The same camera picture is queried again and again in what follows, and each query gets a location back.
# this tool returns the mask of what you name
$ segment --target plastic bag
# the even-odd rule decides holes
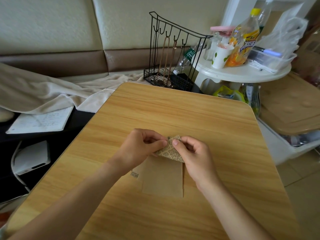
[[[298,41],[306,31],[308,21],[300,17],[291,17],[282,22],[269,35],[263,36],[256,46],[282,53],[281,58],[288,59],[299,47]]]

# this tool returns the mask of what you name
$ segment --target pink lid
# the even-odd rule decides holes
[[[232,32],[234,29],[235,29],[235,26],[214,26],[214,27],[210,27],[211,31]]]

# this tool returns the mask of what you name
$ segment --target wood grain surface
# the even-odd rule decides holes
[[[206,142],[222,181],[277,239],[299,226],[251,108],[242,102],[122,84],[32,190],[8,223],[13,234],[108,160],[134,128]],[[183,198],[141,192],[127,174],[109,191],[78,239],[228,239],[184,168]]]

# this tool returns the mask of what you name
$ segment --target hand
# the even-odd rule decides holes
[[[191,136],[183,136],[181,141],[175,139],[172,145],[183,158],[198,189],[220,182],[208,145]]]
[[[116,164],[124,175],[140,165],[147,156],[164,148],[167,140],[154,130],[134,129],[109,162]]]

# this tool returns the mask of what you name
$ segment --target white cable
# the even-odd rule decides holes
[[[15,160],[16,154],[17,154],[17,152],[18,152],[18,149],[19,149],[21,143],[22,143],[22,141],[20,141],[20,142],[18,143],[17,148],[16,148],[16,150],[14,151],[14,153],[13,153],[13,155],[12,155],[12,157],[11,157],[11,170],[12,170],[13,175],[16,177],[16,179],[17,179],[20,183],[22,183],[22,185],[25,187],[25,189],[26,189],[28,192],[30,192],[30,189],[27,187],[27,185],[25,184],[25,182],[23,182],[23,181],[21,180],[21,178],[19,178],[19,176],[14,173],[14,160]]]

